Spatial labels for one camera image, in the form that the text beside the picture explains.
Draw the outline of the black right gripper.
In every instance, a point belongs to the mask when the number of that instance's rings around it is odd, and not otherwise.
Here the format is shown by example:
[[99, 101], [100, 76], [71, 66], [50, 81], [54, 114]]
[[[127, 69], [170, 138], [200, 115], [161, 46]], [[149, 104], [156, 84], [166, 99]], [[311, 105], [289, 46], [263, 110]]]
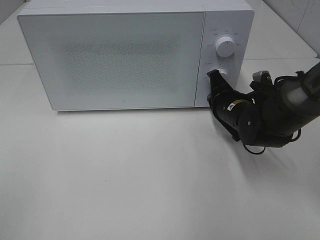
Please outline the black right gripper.
[[245, 94], [235, 91], [217, 69], [209, 71], [207, 76], [211, 92], [207, 100], [211, 111], [233, 140], [238, 142], [245, 125], [242, 120], [254, 113], [254, 104]]

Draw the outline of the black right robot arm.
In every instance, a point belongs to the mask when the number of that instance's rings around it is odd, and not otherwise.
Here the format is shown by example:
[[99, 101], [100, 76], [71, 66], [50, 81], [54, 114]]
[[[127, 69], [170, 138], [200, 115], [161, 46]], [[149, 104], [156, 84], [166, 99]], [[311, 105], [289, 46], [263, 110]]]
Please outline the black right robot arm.
[[252, 75], [252, 91], [233, 89], [217, 69], [207, 73], [207, 101], [217, 121], [244, 146], [281, 148], [294, 133], [320, 116], [320, 65], [272, 80], [268, 71]]

